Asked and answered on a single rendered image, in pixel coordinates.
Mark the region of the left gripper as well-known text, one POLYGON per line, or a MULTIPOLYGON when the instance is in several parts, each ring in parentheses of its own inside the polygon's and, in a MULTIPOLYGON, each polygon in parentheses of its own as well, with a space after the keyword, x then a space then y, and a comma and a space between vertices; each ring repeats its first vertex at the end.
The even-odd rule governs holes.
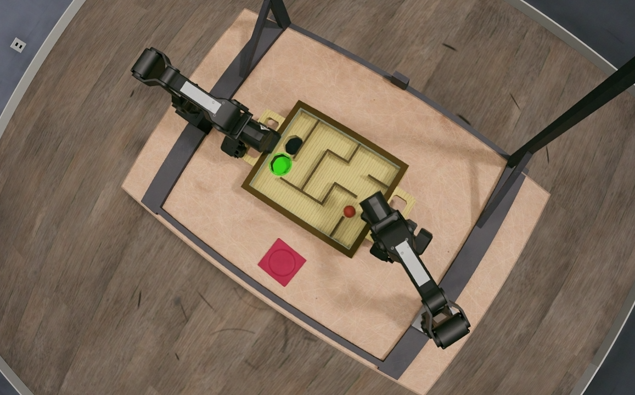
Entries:
MULTIPOLYGON (((372 225, 369 221, 367 216, 365 215, 365 213, 361 213, 360 215, 361 219, 364 222, 367 222, 368 224, 372 225)), ((410 224, 409 226, 412 228, 413 233, 417 227, 417 223, 413 222, 410 218, 406 219, 408 224, 410 224)), ((413 235, 413 239, 415 241, 416 244, 416 253, 418 253, 418 255, 422 255, 422 253, 424 253, 424 251, 426 250, 426 247, 430 244, 430 241, 432 241, 433 235, 431 232, 427 231, 425 228, 421 228, 419 233, 415 236, 413 235)))

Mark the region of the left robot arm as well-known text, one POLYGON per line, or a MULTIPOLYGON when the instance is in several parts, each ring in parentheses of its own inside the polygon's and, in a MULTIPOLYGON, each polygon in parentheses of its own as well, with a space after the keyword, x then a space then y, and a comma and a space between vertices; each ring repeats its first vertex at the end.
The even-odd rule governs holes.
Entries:
POLYGON ((398 262, 403 265, 426 310, 421 314, 421 329, 434 340, 437 347, 449 347, 470 332, 468 327, 471 325, 464 310, 457 303, 448 300, 445 291, 433 280, 416 253, 412 228, 398 209, 392 212, 380 190, 368 198, 359 202, 359 205, 372 224, 368 228, 372 231, 370 236, 374 243, 369 252, 383 262, 398 262), (453 315, 446 303, 459 312, 453 315))

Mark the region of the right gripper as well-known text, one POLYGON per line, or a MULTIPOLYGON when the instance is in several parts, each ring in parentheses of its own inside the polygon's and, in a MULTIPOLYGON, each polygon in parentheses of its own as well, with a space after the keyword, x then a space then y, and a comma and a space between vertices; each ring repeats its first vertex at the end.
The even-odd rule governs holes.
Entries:
MULTIPOLYGON (((253 120, 254 122, 256 122, 254 119, 250 119, 253 120)), ((262 125, 264 128, 267 128, 266 125, 264 125, 264 123, 261 122, 256 122, 259 123, 259 125, 262 125)), ((281 138, 280 133, 276 132, 275 130, 273 130, 272 128, 268 127, 268 130, 270 130, 271 132, 274 133, 273 138, 270 142, 270 144, 267 146, 267 148, 263 151, 266 154, 272 154, 272 151, 274 151, 274 148, 276 147, 277 143, 279 143, 279 140, 281 138)))

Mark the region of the wooden maze board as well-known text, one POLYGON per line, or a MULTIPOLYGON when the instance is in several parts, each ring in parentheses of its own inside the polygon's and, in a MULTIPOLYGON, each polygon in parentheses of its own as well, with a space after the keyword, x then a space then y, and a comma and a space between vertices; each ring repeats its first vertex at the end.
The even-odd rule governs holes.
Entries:
POLYGON ((363 239, 373 242, 359 205, 380 190, 388 204, 416 200, 398 187, 409 165, 342 123, 298 100, 286 118, 267 109, 258 122, 279 124, 272 154, 243 159, 253 166, 241 185, 257 199, 352 258, 363 239))

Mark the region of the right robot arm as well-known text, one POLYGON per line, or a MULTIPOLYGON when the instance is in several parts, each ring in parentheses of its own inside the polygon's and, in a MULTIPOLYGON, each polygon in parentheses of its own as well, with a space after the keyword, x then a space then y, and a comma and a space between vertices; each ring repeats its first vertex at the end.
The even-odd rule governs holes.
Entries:
POLYGON ((236 99, 213 97, 181 75, 179 69, 170 64, 166 54, 156 48, 145 48, 131 72, 148 87, 161 85, 172 95, 172 106, 183 114, 196 119, 204 111, 205 119, 212 122, 211 126, 227 135, 221 144, 221 150, 227 155, 239 159, 245 155, 245 144, 260 153, 270 144, 274 133, 250 120, 253 114, 249 108, 236 99), (241 110, 244 114, 240 114, 241 110))

